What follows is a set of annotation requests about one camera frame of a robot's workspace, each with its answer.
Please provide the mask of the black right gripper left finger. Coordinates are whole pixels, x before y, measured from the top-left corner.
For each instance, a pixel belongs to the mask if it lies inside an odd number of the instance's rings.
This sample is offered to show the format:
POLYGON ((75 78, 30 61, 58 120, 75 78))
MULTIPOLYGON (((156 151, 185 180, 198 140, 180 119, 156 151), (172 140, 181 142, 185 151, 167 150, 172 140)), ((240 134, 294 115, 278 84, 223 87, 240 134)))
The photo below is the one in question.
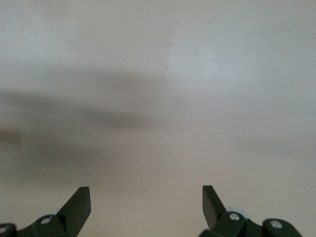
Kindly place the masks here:
POLYGON ((2 223, 2 237, 77 237, 91 213, 89 187, 80 187, 56 214, 38 218, 18 230, 13 223, 2 223))

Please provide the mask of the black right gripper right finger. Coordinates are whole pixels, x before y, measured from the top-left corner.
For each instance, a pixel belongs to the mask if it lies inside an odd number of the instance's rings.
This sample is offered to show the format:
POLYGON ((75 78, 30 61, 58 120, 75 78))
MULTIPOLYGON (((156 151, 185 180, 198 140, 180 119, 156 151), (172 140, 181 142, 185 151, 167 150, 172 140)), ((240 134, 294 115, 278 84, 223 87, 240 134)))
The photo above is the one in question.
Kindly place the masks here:
POLYGON ((227 211, 213 186, 202 188, 202 209, 208 229, 201 237, 300 237, 289 222, 270 218, 258 225, 236 211, 227 211))

